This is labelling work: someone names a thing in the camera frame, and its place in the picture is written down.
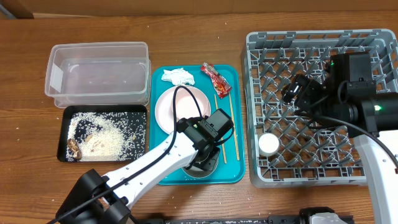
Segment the white cup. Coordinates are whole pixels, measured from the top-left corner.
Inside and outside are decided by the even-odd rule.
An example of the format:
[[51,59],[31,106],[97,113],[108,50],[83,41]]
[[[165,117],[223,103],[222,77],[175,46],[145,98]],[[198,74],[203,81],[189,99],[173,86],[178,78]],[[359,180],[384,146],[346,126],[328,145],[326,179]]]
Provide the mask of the white cup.
[[258,138],[259,153],[262,156],[273,156],[279,150],[279,138],[272,133],[264,133]]

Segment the red snack wrapper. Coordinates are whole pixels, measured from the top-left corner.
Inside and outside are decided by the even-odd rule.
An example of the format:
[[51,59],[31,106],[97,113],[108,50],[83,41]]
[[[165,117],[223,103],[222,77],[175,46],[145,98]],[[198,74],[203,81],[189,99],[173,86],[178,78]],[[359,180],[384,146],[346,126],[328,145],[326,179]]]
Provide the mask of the red snack wrapper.
[[215,69],[213,64],[204,62],[200,70],[210,77],[213,88],[220,99],[229,95],[232,90],[232,86],[228,83],[225,77]]

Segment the grey bowl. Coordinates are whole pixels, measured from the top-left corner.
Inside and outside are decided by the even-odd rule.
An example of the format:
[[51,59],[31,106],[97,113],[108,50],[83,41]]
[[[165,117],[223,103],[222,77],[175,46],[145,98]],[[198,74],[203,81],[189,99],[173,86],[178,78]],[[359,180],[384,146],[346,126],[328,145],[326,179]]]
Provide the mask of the grey bowl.
[[196,179],[202,179],[202,178],[208,177],[209,175],[214,173],[216,168],[217,168],[217,166],[214,166],[210,170],[203,170],[203,169],[200,169],[198,167],[192,166],[190,169],[187,169],[186,167],[183,167],[182,170],[184,171],[184,173],[186,173],[190,177],[193,177],[193,178],[196,178]]

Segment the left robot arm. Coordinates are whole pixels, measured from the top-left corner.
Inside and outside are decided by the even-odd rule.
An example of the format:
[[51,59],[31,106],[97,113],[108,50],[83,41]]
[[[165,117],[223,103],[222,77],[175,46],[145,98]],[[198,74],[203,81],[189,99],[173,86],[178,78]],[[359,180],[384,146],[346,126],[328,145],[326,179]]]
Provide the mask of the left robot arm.
[[54,223],[126,223],[132,206],[180,168],[209,171],[220,152],[231,117],[222,109],[202,118],[176,119],[174,131],[134,162],[105,175],[85,172],[56,213]]

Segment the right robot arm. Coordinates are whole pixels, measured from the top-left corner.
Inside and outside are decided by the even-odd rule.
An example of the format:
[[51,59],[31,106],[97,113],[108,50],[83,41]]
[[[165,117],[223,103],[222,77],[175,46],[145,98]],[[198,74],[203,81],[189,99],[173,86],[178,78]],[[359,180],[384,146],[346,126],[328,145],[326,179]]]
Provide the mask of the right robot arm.
[[319,129],[346,126],[366,173],[376,223],[397,223],[397,93],[378,93],[369,52],[333,55],[323,83],[304,74],[282,91]]

